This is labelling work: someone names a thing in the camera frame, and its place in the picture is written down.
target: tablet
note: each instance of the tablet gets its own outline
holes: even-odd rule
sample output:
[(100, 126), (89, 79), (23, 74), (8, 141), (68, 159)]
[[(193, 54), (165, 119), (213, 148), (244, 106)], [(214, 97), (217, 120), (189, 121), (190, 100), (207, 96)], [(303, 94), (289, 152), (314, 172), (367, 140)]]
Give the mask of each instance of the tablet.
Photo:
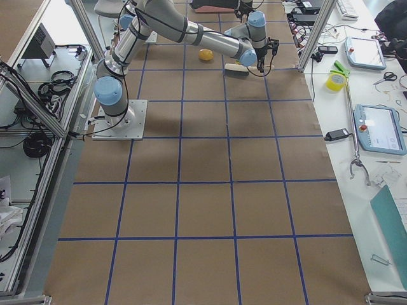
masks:
[(376, 39), (347, 37), (345, 49), (349, 64), (353, 67), (373, 70), (386, 69), (382, 50)]
[(407, 154), (397, 112), (394, 108), (356, 105), (354, 118), (357, 136), (365, 151)]

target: green object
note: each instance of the green object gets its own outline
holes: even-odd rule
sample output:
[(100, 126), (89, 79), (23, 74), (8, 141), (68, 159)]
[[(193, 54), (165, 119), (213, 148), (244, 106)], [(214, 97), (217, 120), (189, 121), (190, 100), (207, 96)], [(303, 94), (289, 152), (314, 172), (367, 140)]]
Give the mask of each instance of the green object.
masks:
[(383, 186), (370, 204), (393, 256), (401, 283), (407, 289), (407, 233), (389, 187)]
[(335, 60), (333, 64), (338, 70), (331, 70), (332, 73), (339, 73), (349, 78), (350, 70), (346, 69), (339, 61)]

